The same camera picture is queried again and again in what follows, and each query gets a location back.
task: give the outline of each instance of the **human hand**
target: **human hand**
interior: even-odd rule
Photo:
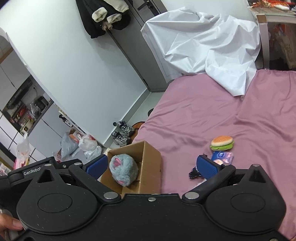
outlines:
[[[20,231],[23,229],[20,220],[17,220],[7,214],[0,213],[0,235],[5,239],[5,230],[16,230]]]

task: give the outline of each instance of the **pink ear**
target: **pink ear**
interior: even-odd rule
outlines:
[[[117,157],[115,157],[115,161],[113,162],[114,167],[118,167],[121,165],[121,160]]]

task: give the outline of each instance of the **toy hamburger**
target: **toy hamburger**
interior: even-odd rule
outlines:
[[[219,136],[212,140],[210,148],[213,151],[225,151],[233,148],[233,138],[230,136]]]

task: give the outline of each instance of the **plush toy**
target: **plush toy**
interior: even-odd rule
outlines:
[[[124,187],[129,186],[137,178],[139,172],[135,160],[128,154],[112,157],[109,168],[115,181]]]
[[[225,151],[233,148],[233,138],[230,136],[219,136],[212,140],[210,148],[213,151]]]

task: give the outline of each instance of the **white cloth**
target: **white cloth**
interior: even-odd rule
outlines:
[[[121,18],[122,18],[122,15],[120,13],[116,13],[116,14],[108,16],[107,21],[108,21],[108,23],[115,23],[117,21],[120,21]]]
[[[180,8],[149,19],[141,32],[167,83],[207,73],[239,96],[256,73],[260,36],[255,22]]]
[[[119,12],[125,12],[128,10],[128,5],[124,0],[104,0],[106,3],[110,4]]]
[[[104,20],[104,18],[106,17],[107,15],[107,10],[106,8],[104,7],[100,7],[98,10],[94,11],[93,14],[92,14],[92,19],[95,21],[95,22],[100,22],[102,20]]]

